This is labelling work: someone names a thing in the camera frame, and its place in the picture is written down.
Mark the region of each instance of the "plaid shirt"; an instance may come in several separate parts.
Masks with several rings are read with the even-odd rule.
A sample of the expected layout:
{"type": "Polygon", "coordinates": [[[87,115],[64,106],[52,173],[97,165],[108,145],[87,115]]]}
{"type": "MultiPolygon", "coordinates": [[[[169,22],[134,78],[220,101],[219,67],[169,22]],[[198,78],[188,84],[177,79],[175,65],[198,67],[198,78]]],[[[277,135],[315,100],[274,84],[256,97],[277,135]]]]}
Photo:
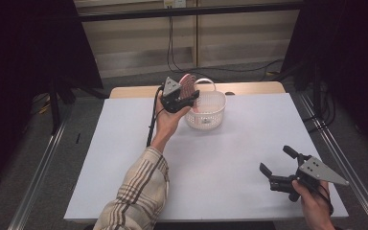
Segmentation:
{"type": "Polygon", "coordinates": [[[146,148],[127,171],[116,199],[104,207],[94,230],[153,229],[167,199],[168,170],[163,155],[146,148]]]}

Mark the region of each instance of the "person's hand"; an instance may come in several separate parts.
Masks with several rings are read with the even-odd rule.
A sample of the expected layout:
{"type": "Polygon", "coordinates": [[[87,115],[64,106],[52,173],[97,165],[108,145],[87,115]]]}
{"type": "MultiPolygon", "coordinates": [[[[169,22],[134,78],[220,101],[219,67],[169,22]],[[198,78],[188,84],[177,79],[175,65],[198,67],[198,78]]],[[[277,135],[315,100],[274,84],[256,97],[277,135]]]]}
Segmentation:
{"type": "MultiPolygon", "coordinates": [[[[328,197],[327,192],[330,192],[328,182],[320,181],[320,184],[323,188],[319,186],[318,190],[322,195],[328,197]]],[[[309,228],[314,230],[334,229],[330,217],[330,207],[328,207],[327,202],[319,195],[311,194],[310,191],[304,185],[299,184],[297,180],[292,181],[292,187],[301,195],[301,205],[309,228]]]]}
{"type": "Polygon", "coordinates": [[[170,113],[166,111],[160,102],[161,95],[157,98],[156,104],[156,115],[157,115],[157,126],[156,135],[154,136],[150,146],[156,148],[160,152],[163,152],[167,142],[173,136],[178,127],[178,122],[183,117],[190,107],[184,107],[176,113],[170,113]]]}

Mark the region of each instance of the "plastic basket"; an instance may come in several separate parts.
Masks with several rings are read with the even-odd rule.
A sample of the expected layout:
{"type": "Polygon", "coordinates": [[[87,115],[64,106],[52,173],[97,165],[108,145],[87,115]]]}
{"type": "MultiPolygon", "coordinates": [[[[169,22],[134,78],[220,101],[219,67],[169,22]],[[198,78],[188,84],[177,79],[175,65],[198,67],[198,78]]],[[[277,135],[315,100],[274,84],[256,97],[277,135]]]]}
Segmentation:
{"type": "Polygon", "coordinates": [[[209,79],[199,79],[196,84],[202,81],[210,82],[214,85],[214,91],[201,91],[199,98],[196,100],[196,106],[191,108],[186,114],[186,122],[188,126],[209,130],[218,127],[223,120],[223,113],[226,107],[226,96],[217,91],[213,81],[209,79]]]}

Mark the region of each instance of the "gray floor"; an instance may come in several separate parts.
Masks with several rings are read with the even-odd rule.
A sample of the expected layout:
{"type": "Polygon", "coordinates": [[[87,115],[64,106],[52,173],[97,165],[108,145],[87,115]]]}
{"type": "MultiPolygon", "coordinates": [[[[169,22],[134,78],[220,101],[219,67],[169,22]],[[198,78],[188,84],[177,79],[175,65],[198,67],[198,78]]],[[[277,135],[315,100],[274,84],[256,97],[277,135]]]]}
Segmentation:
{"type": "MultiPolygon", "coordinates": [[[[224,68],[237,70],[252,69],[263,66],[264,63],[226,65],[224,68]]],[[[281,62],[276,63],[267,71],[280,70],[281,62]]],[[[197,70],[198,73],[213,77],[216,82],[259,81],[264,76],[264,69],[254,72],[227,72],[222,70],[197,70]]],[[[182,73],[160,72],[133,75],[126,78],[103,79],[104,93],[117,86],[130,85],[155,85],[160,84],[167,76],[174,79],[182,77],[182,73]]],[[[294,100],[302,117],[309,117],[302,102],[300,92],[295,92],[292,79],[283,82],[287,92],[294,100]]],[[[49,168],[42,179],[36,198],[30,212],[26,214],[25,226],[19,229],[83,229],[86,224],[76,224],[63,220],[68,201],[72,195],[74,185],[77,182],[79,172],[89,148],[90,140],[95,130],[96,123],[101,114],[103,102],[92,98],[90,95],[77,90],[77,101],[73,105],[63,105],[62,111],[71,111],[70,119],[58,142],[55,154],[49,168]]],[[[39,109],[41,103],[34,104],[32,112],[39,109]]],[[[18,205],[21,203],[30,182],[34,177],[40,159],[50,141],[51,132],[50,110],[43,114],[35,114],[29,122],[28,129],[12,155],[7,167],[2,172],[0,183],[0,229],[8,229],[18,205]]],[[[308,129],[313,124],[307,123],[308,129]]],[[[357,176],[368,189],[368,139],[360,134],[349,114],[342,106],[337,105],[336,119],[330,126],[330,131],[338,145],[347,155],[350,163],[355,168],[357,176]]],[[[311,139],[321,154],[323,161],[333,169],[338,166],[330,154],[329,148],[324,143],[319,132],[314,132],[311,139]]],[[[343,202],[345,203],[349,219],[335,219],[334,222],[345,229],[368,229],[368,214],[363,210],[357,196],[350,188],[337,187],[343,202]]],[[[303,219],[275,221],[276,229],[308,229],[303,219]]],[[[253,229],[250,222],[239,223],[236,227],[228,225],[203,225],[202,229],[253,229]]],[[[158,226],[159,229],[169,229],[166,226],[158,226]]]]}

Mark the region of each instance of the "wall outlet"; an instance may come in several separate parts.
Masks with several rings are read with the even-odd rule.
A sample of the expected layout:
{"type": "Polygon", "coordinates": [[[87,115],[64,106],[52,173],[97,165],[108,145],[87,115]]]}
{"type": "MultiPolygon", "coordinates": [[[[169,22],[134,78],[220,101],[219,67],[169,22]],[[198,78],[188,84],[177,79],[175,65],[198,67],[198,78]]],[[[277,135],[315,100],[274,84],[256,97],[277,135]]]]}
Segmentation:
{"type": "Polygon", "coordinates": [[[174,2],[174,7],[175,8],[186,8],[186,0],[175,0],[174,2]]]}
{"type": "Polygon", "coordinates": [[[174,7],[174,0],[164,0],[164,9],[173,7],[174,7]]]}

